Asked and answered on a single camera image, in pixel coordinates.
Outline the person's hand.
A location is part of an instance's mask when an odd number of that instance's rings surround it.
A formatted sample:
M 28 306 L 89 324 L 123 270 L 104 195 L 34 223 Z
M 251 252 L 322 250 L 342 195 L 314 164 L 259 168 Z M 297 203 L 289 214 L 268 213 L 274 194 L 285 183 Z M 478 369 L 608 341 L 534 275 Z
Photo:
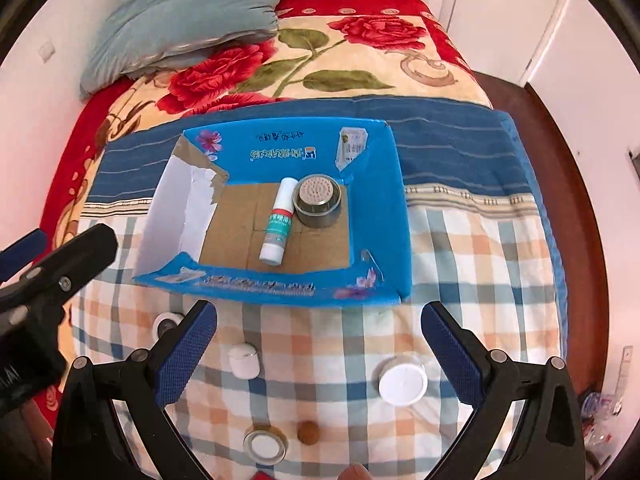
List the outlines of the person's hand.
M 353 464 L 343 470 L 337 480 L 372 480 L 372 476 L 365 466 Z

